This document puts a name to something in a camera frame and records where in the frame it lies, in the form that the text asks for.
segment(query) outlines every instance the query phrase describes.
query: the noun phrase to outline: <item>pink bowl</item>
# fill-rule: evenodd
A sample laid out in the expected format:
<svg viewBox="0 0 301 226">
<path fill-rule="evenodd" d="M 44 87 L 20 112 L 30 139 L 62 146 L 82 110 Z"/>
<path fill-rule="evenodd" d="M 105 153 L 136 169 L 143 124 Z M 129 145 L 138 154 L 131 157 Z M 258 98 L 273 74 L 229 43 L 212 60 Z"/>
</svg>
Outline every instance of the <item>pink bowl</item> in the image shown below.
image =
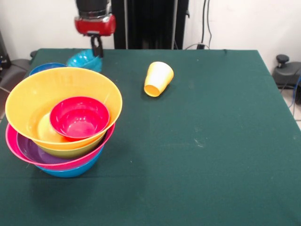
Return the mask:
<svg viewBox="0 0 301 226">
<path fill-rule="evenodd" d="M 104 144 L 110 139 L 110 137 L 113 134 L 114 129 L 115 129 L 115 124 L 113 124 L 108 129 L 107 133 L 105 134 L 103 143 L 100 146 L 98 146 L 95 150 L 93 150 L 92 152 L 90 152 L 90 153 L 86 154 L 85 156 L 80 157 L 78 159 L 71 160 L 71 161 L 64 162 L 64 163 L 57 163 L 57 164 L 37 163 L 37 162 L 31 161 L 25 155 L 23 155 L 17 144 L 18 132 L 15 131 L 15 129 L 10 124 L 8 124 L 8 126 L 6 127 L 6 143 L 7 143 L 8 147 L 10 148 L 11 152 L 15 156 L 17 156 L 19 159 L 21 159 L 25 162 L 28 162 L 28 163 L 31 163 L 31 164 L 34 164 L 37 166 L 41 166 L 41 167 L 43 167 L 45 169 L 49 169 L 49 170 L 70 170 L 75 167 L 82 166 L 83 164 L 92 160 L 100 152 L 100 150 L 104 146 Z"/>
<path fill-rule="evenodd" d="M 90 97 L 70 97 L 50 113 L 52 127 L 70 141 L 85 139 L 101 132 L 110 121 L 107 107 Z"/>
</svg>

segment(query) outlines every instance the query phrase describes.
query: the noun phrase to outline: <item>table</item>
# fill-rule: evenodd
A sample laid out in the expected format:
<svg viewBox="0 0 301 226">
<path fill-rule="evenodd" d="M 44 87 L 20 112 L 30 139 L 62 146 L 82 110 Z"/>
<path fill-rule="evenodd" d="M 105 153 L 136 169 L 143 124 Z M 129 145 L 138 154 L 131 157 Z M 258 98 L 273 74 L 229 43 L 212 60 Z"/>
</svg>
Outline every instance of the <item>table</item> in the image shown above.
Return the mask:
<svg viewBox="0 0 301 226">
<path fill-rule="evenodd" d="M 32 68 L 79 49 L 41 49 Z M 301 133 L 257 51 L 106 50 L 123 110 L 79 178 L 17 159 L 0 124 L 0 221 L 44 226 L 301 224 Z M 143 92 L 149 64 L 174 79 Z"/>
</svg>

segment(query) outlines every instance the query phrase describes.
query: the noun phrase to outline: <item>bowl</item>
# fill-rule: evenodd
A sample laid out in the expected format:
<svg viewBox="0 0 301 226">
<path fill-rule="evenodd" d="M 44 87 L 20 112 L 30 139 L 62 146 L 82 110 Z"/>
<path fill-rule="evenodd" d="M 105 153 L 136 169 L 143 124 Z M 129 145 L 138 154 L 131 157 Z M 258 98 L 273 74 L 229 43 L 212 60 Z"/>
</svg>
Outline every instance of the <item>bowl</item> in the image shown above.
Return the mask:
<svg viewBox="0 0 301 226">
<path fill-rule="evenodd" d="M 29 160 L 43 164 L 57 164 L 72 161 L 73 159 L 58 158 L 43 151 L 32 140 L 27 137 L 17 134 L 17 145 Z"/>
<path fill-rule="evenodd" d="M 70 142 L 52 128 L 49 115 L 57 103 L 74 96 L 91 97 L 105 104 L 110 122 L 96 135 Z M 121 108 L 121 93 L 107 77 L 88 69 L 61 67 L 38 72 L 17 84 L 7 98 L 5 113 L 10 125 L 37 145 L 68 151 L 101 137 L 116 122 Z"/>
<path fill-rule="evenodd" d="M 46 148 L 46 147 L 41 147 L 37 144 L 36 145 L 39 148 L 41 148 L 43 151 L 45 151 L 46 153 L 48 153 L 50 155 L 53 155 L 53 156 L 56 156 L 56 157 L 59 157 L 59 158 L 65 158 L 65 159 L 76 158 L 76 157 L 81 157 L 81 156 L 87 154 L 88 152 L 92 151 L 99 144 L 99 142 L 102 140 L 104 135 L 105 134 L 103 134 L 100 138 L 98 138 L 97 140 L 95 140 L 92 143 L 88 144 L 87 146 L 79 147 L 79 148 L 75 148 L 75 149 L 70 149 L 67 152 L 65 150 L 49 149 L 49 148 Z"/>
<path fill-rule="evenodd" d="M 29 158 L 27 158 L 21 152 L 21 150 L 19 149 L 19 147 L 17 145 L 17 134 L 18 134 L 18 132 L 10 124 L 8 124 L 7 127 L 6 127 L 6 143 L 9 147 L 9 149 L 11 150 L 11 152 L 16 157 L 18 157 L 19 159 L 21 159 L 21 160 L 23 160 L 27 163 L 34 164 L 36 166 L 40 166 L 40 167 L 43 167 L 44 169 L 48 169 L 48 170 L 70 170 L 70 169 L 79 167 L 79 166 L 87 163 L 91 159 L 93 159 L 99 153 L 100 149 L 110 139 L 110 137 L 113 134 L 114 129 L 115 129 L 115 124 L 113 124 L 113 126 L 111 126 L 110 129 L 108 129 L 107 133 L 105 134 L 103 142 L 96 149 L 91 151 L 90 153 L 86 154 L 83 157 L 74 159 L 72 161 L 67 161 L 67 162 L 63 162 L 63 163 L 56 163 L 56 164 L 40 163 L 40 162 L 32 161 Z"/>
<path fill-rule="evenodd" d="M 90 161 L 88 161 L 87 163 L 73 168 L 73 169 L 68 169 L 68 170 L 51 170 L 51 169 L 45 169 L 41 166 L 36 166 L 39 169 L 41 169 L 42 171 L 44 171 L 47 174 L 50 174 L 52 176 L 55 177 L 59 177 L 59 178 L 74 178 L 74 177 L 78 177 L 79 175 L 87 172 L 95 163 L 96 161 L 99 159 L 99 156 L 101 155 L 103 150 L 103 147 L 100 149 L 100 151 L 98 152 L 98 154 L 91 159 Z"/>
<path fill-rule="evenodd" d="M 70 141 L 85 139 L 101 132 L 110 121 L 106 106 L 90 97 L 70 97 L 50 113 L 50 123 Z"/>
<path fill-rule="evenodd" d="M 91 49 L 85 49 L 73 55 L 66 64 L 68 67 L 81 67 L 100 72 L 103 61 L 99 56 L 95 57 Z"/>
<path fill-rule="evenodd" d="M 51 69 L 51 68 L 57 68 L 57 67 L 66 67 L 66 65 L 61 64 L 61 63 L 48 63 L 48 64 L 43 64 L 40 66 L 37 66 L 36 68 L 34 68 L 29 75 L 33 75 L 37 72 L 41 72 L 47 69 Z"/>
</svg>

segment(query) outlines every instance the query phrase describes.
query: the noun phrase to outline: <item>yellow cup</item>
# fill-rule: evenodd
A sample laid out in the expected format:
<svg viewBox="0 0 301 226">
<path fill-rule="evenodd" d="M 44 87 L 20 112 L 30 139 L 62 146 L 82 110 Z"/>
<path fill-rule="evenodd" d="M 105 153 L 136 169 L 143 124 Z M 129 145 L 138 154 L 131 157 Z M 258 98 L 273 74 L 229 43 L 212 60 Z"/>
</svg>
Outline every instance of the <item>yellow cup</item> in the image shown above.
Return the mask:
<svg viewBox="0 0 301 226">
<path fill-rule="evenodd" d="M 153 62 L 147 71 L 144 91 L 151 97 L 158 97 L 174 77 L 173 69 L 163 62 Z"/>
</svg>

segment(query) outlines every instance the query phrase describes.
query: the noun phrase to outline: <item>light blue bowl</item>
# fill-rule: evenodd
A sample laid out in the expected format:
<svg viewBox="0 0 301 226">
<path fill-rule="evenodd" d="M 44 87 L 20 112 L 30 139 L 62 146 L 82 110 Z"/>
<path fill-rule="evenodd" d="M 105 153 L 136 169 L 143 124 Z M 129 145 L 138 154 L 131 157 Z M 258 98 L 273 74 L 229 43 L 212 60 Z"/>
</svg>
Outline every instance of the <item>light blue bowl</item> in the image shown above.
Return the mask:
<svg viewBox="0 0 301 226">
<path fill-rule="evenodd" d="M 41 169 L 42 171 L 44 171 L 45 173 L 48 173 L 52 176 L 55 177 L 59 177 L 59 178 L 73 178 L 73 177 L 77 177 L 85 172 L 87 172 L 98 160 L 100 154 L 103 151 L 103 147 L 101 148 L 100 152 L 90 161 L 88 161 L 87 163 L 85 163 L 82 166 L 76 167 L 74 169 L 69 169 L 69 170 L 51 170 L 51 169 L 45 169 L 41 166 L 37 166 L 39 169 Z"/>
<path fill-rule="evenodd" d="M 103 59 L 99 56 L 95 57 L 91 49 L 86 49 L 72 56 L 66 64 L 68 67 L 81 67 L 100 72 L 102 70 Z"/>
<path fill-rule="evenodd" d="M 47 69 L 51 69 L 51 68 L 57 68 L 57 67 L 66 67 L 66 65 L 61 64 L 61 63 L 48 63 L 48 64 L 43 64 L 40 66 L 37 66 L 36 68 L 34 68 L 30 73 L 29 76 L 47 70 Z"/>
</svg>

